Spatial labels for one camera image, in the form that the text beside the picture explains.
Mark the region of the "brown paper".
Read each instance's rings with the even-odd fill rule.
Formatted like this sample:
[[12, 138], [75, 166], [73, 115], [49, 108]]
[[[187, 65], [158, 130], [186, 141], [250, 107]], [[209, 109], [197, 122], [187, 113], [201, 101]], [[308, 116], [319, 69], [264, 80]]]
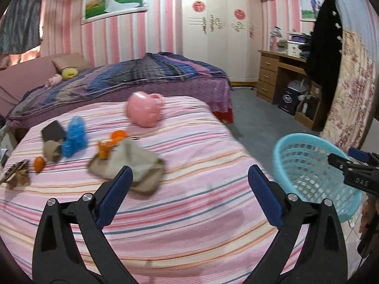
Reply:
[[6, 183], [11, 189], [14, 189], [17, 186], [25, 186], [29, 184], [29, 169], [17, 169], [13, 171], [6, 180]]

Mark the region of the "orange peel piece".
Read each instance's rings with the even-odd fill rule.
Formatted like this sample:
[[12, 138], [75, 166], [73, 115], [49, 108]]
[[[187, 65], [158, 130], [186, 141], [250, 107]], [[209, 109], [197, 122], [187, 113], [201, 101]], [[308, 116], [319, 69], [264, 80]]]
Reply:
[[118, 144], [119, 141], [128, 137], [124, 130], [116, 130], [110, 134], [110, 139], [98, 142], [97, 156], [100, 160], [107, 160], [112, 149]]

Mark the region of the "grey cloth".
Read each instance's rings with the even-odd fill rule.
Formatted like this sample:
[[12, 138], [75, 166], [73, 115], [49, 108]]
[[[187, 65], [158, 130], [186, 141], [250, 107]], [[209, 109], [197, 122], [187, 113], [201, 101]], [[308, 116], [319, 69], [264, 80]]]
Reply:
[[149, 167], [158, 158], [160, 157], [157, 154], [139, 147], [135, 140], [125, 138], [112, 149], [107, 160], [110, 160], [111, 170], [113, 170], [116, 168], [116, 164], [124, 164], [124, 166], [142, 164]]
[[42, 0], [11, 0], [1, 19], [1, 54], [23, 54], [41, 44]]

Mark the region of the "light blue plastic basket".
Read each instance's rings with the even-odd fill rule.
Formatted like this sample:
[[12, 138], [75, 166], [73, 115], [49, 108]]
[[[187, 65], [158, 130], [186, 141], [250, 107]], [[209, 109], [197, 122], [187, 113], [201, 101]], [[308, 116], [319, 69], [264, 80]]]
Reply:
[[338, 147], [315, 135], [285, 135], [274, 147], [273, 177], [287, 194], [303, 201], [331, 199], [340, 222], [346, 222], [358, 210], [362, 192], [345, 185], [342, 171], [328, 164], [331, 153], [348, 159]]

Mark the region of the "floral curtain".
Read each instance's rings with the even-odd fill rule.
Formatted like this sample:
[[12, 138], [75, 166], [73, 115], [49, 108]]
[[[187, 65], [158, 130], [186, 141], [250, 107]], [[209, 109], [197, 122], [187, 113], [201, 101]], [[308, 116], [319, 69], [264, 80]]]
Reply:
[[342, 60], [331, 111], [320, 135], [342, 151], [360, 148], [378, 102], [378, 14], [369, 0], [337, 0]]

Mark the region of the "black box under desk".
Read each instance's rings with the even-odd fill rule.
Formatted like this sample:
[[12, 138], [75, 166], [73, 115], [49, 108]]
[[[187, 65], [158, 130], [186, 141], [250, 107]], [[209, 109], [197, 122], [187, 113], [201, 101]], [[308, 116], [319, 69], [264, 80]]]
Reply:
[[299, 100], [300, 96], [301, 93], [298, 91], [288, 87], [284, 88], [279, 97], [278, 108], [290, 115], [295, 115], [298, 105], [301, 102]]

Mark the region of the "patterned flat pouch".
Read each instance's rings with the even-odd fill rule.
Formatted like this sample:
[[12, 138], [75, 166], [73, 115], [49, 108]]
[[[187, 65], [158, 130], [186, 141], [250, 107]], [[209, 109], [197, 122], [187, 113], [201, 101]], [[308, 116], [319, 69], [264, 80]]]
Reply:
[[1, 183], [6, 183], [6, 180], [9, 178], [9, 175], [17, 170], [17, 169], [29, 169], [29, 160], [22, 160], [20, 162], [17, 162], [11, 166], [8, 171], [6, 171], [5, 175], [1, 178]]

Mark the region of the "whole orange fruit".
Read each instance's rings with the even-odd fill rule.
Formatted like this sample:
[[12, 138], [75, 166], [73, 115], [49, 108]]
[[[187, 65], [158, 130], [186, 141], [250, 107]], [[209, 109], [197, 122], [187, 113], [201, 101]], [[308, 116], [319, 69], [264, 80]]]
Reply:
[[45, 165], [46, 165], [46, 161], [42, 156], [38, 156], [35, 158], [33, 166], [37, 174], [42, 172], [42, 170], [45, 168]]

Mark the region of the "wooden desk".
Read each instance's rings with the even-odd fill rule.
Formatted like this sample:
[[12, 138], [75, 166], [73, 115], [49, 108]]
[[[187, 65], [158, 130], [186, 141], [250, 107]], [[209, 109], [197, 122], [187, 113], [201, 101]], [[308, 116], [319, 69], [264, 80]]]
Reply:
[[257, 96], [278, 106], [281, 91], [288, 87], [301, 93], [301, 101], [294, 118], [311, 131], [316, 131], [316, 120], [321, 104], [321, 86], [307, 76], [306, 60], [287, 54], [260, 51], [260, 72]]

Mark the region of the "white box on desk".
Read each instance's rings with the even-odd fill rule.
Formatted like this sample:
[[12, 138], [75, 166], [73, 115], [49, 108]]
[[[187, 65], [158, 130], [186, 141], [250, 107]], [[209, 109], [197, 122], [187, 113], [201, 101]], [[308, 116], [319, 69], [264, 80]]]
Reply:
[[302, 45], [301, 42], [294, 42], [290, 40], [286, 41], [287, 55], [299, 58], [302, 52], [302, 50], [299, 48], [300, 45]]

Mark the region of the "blue plastic bag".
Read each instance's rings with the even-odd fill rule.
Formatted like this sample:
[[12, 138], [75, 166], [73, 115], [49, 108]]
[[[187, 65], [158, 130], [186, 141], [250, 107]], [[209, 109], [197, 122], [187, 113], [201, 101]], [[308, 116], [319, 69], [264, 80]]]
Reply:
[[74, 116], [68, 124], [66, 139], [62, 144], [62, 155], [70, 158], [75, 153], [86, 149], [87, 145], [85, 122], [80, 116]]

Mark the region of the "pink striped bed sheet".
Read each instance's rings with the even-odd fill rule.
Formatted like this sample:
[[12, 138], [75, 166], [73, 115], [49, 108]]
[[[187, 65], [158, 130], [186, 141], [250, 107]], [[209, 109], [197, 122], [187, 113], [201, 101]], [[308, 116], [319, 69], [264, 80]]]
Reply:
[[58, 116], [81, 117], [87, 149], [41, 173], [30, 184], [1, 187], [1, 237], [25, 273], [32, 271], [37, 227], [49, 198], [75, 201], [103, 183], [87, 170], [97, 143], [116, 130], [158, 154], [165, 175], [151, 196], [129, 192], [104, 234], [140, 283], [242, 283], [272, 243], [269, 224], [247, 173], [256, 159], [233, 138], [208, 105], [167, 98], [155, 128], [133, 125], [126, 104], [95, 103]]

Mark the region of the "black rectangular case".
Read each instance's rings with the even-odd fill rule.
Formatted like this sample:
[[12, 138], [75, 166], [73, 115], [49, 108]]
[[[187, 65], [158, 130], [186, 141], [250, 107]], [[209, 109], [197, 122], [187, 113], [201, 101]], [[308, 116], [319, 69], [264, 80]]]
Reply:
[[50, 140], [55, 142], [66, 140], [66, 131], [57, 120], [54, 120], [44, 127], [41, 131], [41, 135], [44, 142]]

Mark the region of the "small framed photo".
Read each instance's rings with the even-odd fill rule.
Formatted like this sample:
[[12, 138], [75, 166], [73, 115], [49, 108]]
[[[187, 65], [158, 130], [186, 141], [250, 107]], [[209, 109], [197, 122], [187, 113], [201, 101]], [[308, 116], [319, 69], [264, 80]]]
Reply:
[[300, 21], [316, 22], [324, 0], [300, 0]]

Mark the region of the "pink mug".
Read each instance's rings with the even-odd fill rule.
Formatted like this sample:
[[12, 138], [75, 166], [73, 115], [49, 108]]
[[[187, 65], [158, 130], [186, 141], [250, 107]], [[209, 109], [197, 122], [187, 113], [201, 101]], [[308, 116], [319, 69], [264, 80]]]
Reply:
[[165, 100], [161, 94], [134, 92], [126, 104], [126, 116], [136, 125], [152, 128], [161, 120]]

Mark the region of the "white wardrobe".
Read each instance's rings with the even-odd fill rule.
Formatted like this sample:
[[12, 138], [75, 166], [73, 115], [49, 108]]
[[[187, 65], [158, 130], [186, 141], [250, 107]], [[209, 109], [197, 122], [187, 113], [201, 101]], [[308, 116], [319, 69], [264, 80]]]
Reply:
[[230, 81], [257, 82], [261, 0], [182, 0], [183, 56], [217, 66]]

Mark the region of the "pink plush toy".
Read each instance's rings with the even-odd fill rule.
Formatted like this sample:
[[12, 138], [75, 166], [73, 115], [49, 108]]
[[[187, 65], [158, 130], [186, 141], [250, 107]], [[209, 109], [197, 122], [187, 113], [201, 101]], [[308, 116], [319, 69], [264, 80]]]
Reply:
[[46, 89], [51, 89], [57, 86], [61, 81], [62, 81], [62, 76], [60, 74], [55, 74], [54, 76], [52, 76], [46, 81], [44, 87]]

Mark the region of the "pink sofa headboard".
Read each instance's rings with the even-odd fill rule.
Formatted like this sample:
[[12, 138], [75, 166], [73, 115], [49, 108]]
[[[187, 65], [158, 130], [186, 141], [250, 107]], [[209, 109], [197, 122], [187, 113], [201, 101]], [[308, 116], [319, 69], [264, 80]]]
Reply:
[[49, 78], [55, 75], [57, 70], [52, 60], [64, 56], [66, 54], [61, 53], [39, 57], [2, 70], [0, 77], [1, 115], [6, 117], [25, 93], [36, 87], [43, 86]]

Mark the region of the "yellow plush toy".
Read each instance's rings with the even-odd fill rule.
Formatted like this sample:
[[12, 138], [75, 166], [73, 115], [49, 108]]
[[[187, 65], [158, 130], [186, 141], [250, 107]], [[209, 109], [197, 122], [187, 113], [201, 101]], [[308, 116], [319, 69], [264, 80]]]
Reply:
[[67, 81], [78, 76], [78, 70], [74, 67], [66, 67], [61, 72], [62, 80]]

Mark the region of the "purple quilted bed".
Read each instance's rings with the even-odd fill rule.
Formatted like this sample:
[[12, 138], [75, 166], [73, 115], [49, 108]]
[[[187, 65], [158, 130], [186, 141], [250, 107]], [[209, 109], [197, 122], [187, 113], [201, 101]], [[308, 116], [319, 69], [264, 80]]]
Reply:
[[6, 122], [12, 129], [29, 129], [91, 103], [124, 102], [138, 91], [196, 98], [221, 121], [233, 122], [227, 74], [214, 65], [169, 52], [95, 67], [52, 88], [32, 89], [10, 110]]

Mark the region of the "brown pillow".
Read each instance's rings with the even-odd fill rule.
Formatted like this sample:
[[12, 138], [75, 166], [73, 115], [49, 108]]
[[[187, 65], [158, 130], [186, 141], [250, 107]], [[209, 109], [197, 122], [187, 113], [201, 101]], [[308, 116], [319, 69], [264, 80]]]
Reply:
[[91, 64], [88, 63], [79, 53], [67, 54], [62, 57], [55, 58], [52, 60], [52, 63], [58, 72], [62, 72], [67, 68], [74, 68], [78, 72], [83, 72], [92, 68]]

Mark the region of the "grey hanging cloth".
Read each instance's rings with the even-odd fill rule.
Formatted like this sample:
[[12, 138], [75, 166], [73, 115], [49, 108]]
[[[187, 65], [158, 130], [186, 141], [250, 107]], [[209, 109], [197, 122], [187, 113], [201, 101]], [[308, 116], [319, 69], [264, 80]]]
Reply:
[[41, 44], [42, 0], [11, 0], [1, 19], [1, 54], [23, 54]]

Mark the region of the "wedding photo frame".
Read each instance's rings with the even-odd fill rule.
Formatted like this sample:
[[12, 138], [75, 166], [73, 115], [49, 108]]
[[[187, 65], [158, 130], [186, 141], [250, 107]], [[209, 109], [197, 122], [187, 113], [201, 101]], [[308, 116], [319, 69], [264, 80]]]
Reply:
[[147, 10], [147, 0], [82, 0], [81, 24]]

